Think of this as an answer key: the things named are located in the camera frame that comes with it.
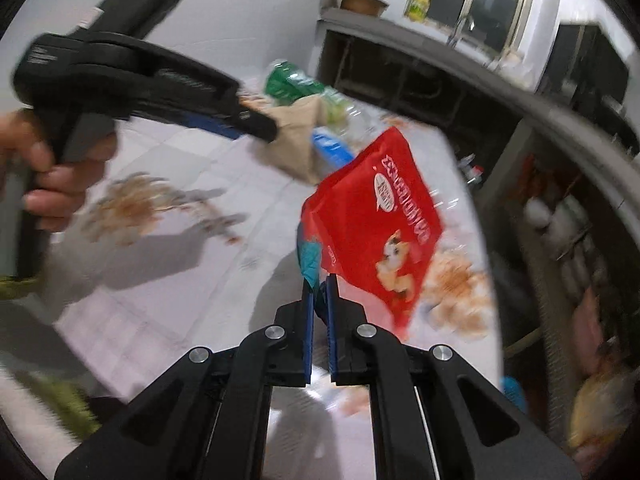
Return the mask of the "left hand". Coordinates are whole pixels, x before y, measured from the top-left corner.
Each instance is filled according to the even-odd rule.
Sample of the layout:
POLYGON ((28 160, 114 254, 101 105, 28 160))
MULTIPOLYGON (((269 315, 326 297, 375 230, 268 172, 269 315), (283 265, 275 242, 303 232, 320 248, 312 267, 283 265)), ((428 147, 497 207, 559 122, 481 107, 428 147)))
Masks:
POLYGON ((112 132, 80 162, 58 165, 33 112, 23 108, 1 116, 1 172, 5 174, 17 157, 35 171, 35 188, 23 196, 23 206, 36 217, 41 231, 62 232, 72 223, 85 205, 88 189, 104 178, 116 152, 117 136, 112 132))

